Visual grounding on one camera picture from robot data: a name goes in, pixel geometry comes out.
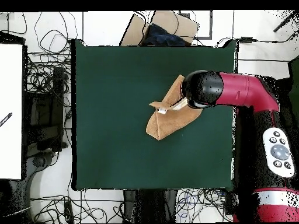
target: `white screen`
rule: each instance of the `white screen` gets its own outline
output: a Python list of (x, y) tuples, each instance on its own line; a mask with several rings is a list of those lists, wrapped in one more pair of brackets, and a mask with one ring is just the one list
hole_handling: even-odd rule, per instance
[(21, 179), (22, 45), (0, 44), (0, 179)]

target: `control panel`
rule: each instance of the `control panel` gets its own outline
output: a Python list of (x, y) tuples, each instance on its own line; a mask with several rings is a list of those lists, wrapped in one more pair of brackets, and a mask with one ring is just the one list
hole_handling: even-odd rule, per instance
[(295, 168), (285, 133), (279, 128), (269, 128), (263, 134), (268, 168), (275, 174), (290, 178)]

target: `green mat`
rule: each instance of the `green mat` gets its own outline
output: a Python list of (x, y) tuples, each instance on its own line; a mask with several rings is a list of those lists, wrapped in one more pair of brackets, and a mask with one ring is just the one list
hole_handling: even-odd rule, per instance
[(232, 107), (157, 141), (145, 132), (179, 74), (233, 72), (236, 42), (212, 47), (85, 47), (76, 40), (77, 190), (231, 186)]

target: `tan cloth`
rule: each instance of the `tan cloth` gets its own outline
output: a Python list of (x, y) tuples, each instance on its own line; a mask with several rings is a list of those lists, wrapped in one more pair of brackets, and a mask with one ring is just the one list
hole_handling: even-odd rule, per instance
[(166, 114), (157, 112), (159, 107), (168, 109), (171, 105), (180, 100), (180, 85), (183, 80), (184, 76), (179, 75), (162, 102), (155, 101), (149, 104), (155, 107), (156, 111), (149, 119), (146, 132), (157, 140), (162, 140), (176, 130), (188, 125), (202, 112), (202, 109), (192, 109), (189, 106), (184, 106), (180, 110), (168, 110)]

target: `blue cloth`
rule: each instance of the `blue cloth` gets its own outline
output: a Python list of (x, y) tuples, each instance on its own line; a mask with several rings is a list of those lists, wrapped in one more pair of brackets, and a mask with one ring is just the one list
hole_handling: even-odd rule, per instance
[(165, 29), (156, 24), (151, 24), (148, 28), (148, 35), (142, 43), (143, 46), (185, 46), (185, 41), (181, 37), (169, 34)]

